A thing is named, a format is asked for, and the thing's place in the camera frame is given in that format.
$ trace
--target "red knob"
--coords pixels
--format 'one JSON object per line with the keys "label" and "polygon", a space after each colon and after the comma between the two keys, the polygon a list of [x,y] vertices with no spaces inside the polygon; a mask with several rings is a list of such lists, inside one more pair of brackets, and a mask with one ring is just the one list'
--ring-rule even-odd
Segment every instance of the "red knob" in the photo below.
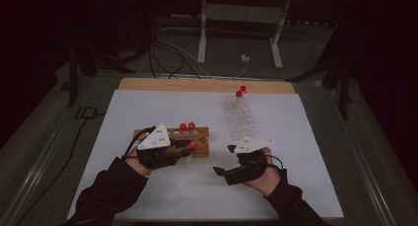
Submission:
{"label": "red knob", "polygon": [[180,125],[180,130],[186,130],[186,129],[187,129],[187,126],[185,125],[185,123],[182,123]]}
{"label": "red knob", "polygon": [[194,148],[194,145],[193,145],[192,143],[190,143],[190,144],[187,144],[187,145],[185,146],[185,148],[186,148],[186,149],[193,149],[193,148]]}
{"label": "red knob", "polygon": [[194,124],[194,122],[189,122],[188,123],[188,128],[189,129],[194,129],[196,127],[196,125]]}

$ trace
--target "black sleeve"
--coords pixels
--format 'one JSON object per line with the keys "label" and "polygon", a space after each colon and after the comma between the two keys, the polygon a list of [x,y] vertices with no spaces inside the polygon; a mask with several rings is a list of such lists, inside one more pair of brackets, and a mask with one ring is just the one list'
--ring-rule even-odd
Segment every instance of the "black sleeve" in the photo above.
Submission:
{"label": "black sleeve", "polygon": [[95,182],[80,193],[75,214],[63,225],[110,225],[116,213],[136,202],[147,181],[115,158],[108,170],[98,173]]}
{"label": "black sleeve", "polygon": [[265,197],[276,210],[280,219],[289,226],[328,225],[302,200],[302,190],[280,181],[274,191]]}

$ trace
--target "white triangular marker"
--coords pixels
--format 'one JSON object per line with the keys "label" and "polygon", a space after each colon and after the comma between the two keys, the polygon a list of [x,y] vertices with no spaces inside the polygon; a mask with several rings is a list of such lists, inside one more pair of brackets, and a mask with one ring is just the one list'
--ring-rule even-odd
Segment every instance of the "white triangular marker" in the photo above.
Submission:
{"label": "white triangular marker", "polygon": [[170,146],[169,133],[164,124],[160,124],[138,145],[139,150],[155,149]]}
{"label": "white triangular marker", "polygon": [[251,153],[274,143],[272,140],[244,137],[234,150],[234,153]]}

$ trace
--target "white table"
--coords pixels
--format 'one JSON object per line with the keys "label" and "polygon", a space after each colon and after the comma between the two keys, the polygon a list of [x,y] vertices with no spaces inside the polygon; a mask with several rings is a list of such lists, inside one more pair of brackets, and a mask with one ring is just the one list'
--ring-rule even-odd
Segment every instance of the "white table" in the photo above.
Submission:
{"label": "white table", "polygon": [[[107,169],[114,157],[123,154],[134,129],[162,122],[167,127],[176,127],[181,122],[194,121],[197,126],[209,127],[210,157],[180,159],[173,167],[153,172],[139,200],[115,218],[137,221],[276,219],[276,212],[259,192],[244,185],[228,186],[212,169],[217,166],[228,170],[239,165],[237,156],[227,149],[234,142],[221,102],[241,84],[248,87],[245,98],[257,122],[254,137],[274,140],[270,148],[288,169],[289,183],[302,188],[304,199],[321,217],[343,217],[304,107],[299,96],[292,94],[290,84],[155,79],[128,79],[120,89],[127,86],[136,90],[114,92],[69,217],[74,213],[81,190],[89,187],[96,174]],[[169,87],[175,91],[164,91]],[[184,91],[190,87],[200,92]],[[262,88],[270,94],[260,93]],[[274,94],[280,89],[285,94]]]}

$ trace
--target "wooden board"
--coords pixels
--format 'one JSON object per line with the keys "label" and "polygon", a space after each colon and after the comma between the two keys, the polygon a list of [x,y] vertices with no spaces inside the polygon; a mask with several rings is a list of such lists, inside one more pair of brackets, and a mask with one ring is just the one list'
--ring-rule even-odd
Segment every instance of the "wooden board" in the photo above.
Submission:
{"label": "wooden board", "polygon": [[[134,130],[133,136],[135,137],[141,129]],[[169,138],[172,139],[193,139],[196,141],[194,145],[194,151],[191,157],[193,158],[207,158],[209,157],[209,128],[208,127],[195,127],[192,130],[181,130],[179,128],[167,128],[169,132]],[[145,133],[138,137],[138,140],[145,139]],[[167,152],[175,153],[179,152],[178,148],[170,147]]]}
{"label": "wooden board", "polygon": [[119,90],[148,91],[199,91],[199,92],[233,92],[245,85],[249,93],[256,94],[295,94],[289,82],[247,81],[247,80],[196,80],[196,79],[150,79],[124,78]]}

